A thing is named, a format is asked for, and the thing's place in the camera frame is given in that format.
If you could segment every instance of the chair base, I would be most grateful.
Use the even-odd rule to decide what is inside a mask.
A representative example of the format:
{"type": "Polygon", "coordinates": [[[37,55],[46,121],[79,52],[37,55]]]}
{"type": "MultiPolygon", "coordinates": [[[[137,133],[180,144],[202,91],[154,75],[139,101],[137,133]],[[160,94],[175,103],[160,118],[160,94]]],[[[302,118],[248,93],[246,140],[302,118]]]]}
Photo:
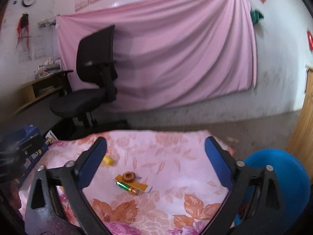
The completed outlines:
{"type": "Polygon", "coordinates": [[[105,124],[97,124],[95,121],[92,127],[75,126],[72,119],[63,119],[51,128],[51,131],[59,140],[76,140],[93,133],[107,132],[112,130],[129,130],[126,120],[119,120],[105,124]]]}

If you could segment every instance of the wall clock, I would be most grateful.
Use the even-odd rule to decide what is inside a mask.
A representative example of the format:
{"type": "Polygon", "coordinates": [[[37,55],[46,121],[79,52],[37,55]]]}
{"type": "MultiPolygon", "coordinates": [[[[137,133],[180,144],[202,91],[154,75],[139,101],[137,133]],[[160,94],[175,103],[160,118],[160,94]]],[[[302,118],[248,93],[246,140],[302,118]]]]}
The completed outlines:
{"type": "Polygon", "coordinates": [[[36,0],[22,0],[22,5],[27,8],[32,6],[35,2],[36,0]]]}

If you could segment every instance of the copper coil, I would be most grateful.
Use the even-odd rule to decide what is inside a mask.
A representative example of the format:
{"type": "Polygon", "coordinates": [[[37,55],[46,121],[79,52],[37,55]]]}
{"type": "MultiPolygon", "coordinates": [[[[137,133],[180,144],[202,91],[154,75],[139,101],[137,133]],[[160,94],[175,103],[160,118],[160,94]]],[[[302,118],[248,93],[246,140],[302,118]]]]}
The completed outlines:
{"type": "Polygon", "coordinates": [[[136,175],[135,175],[135,173],[134,172],[132,172],[132,171],[128,171],[128,172],[125,172],[124,174],[123,174],[123,176],[122,176],[122,180],[124,181],[124,182],[133,182],[134,180],[135,180],[135,178],[136,178],[136,175]]]}

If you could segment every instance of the blue plastic seat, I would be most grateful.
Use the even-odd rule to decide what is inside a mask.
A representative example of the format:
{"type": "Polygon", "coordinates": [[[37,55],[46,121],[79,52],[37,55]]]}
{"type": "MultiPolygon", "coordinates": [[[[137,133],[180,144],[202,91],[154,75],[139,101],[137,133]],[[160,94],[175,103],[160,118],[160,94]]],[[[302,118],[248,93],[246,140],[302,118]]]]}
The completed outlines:
{"type": "Polygon", "coordinates": [[[275,149],[258,151],[244,162],[256,168],[264,168],[266,165],[274,167],[284,197],[286,229],[288,229],[309,201],[311,183],[305,168],[294,156],[275,149]]]}

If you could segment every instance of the yellow object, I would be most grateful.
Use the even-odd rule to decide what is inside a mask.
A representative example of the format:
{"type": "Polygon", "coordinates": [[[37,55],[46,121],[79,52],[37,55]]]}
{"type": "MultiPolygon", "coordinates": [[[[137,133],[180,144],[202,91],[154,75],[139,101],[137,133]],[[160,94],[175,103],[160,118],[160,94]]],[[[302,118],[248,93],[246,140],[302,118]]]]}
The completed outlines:
{"type": "Polygon", "coordinates": [[[148,193],[151,189],[151,186],[148,186],[146,184],[143,184],[143,183],[139,183],[139,182],[136,182],[136,181],[133,181],[133,182],[125,182],[122,180],[122,175],[117,175],[116,178],[115,178],[116,181],[119,181],[119,182],[122,182],[126,185],[129,185],[133,188],[136,188],[142,192],[145,192],[145,193],[148,193]]]}
{"type": "Polygon", "coordinates": [[[112,165],[114,163],[114,160],[110,157],[108,157],[107,155],[105,155],[103,157],[103,161],[107,164],[107,165],[112,165]]]}

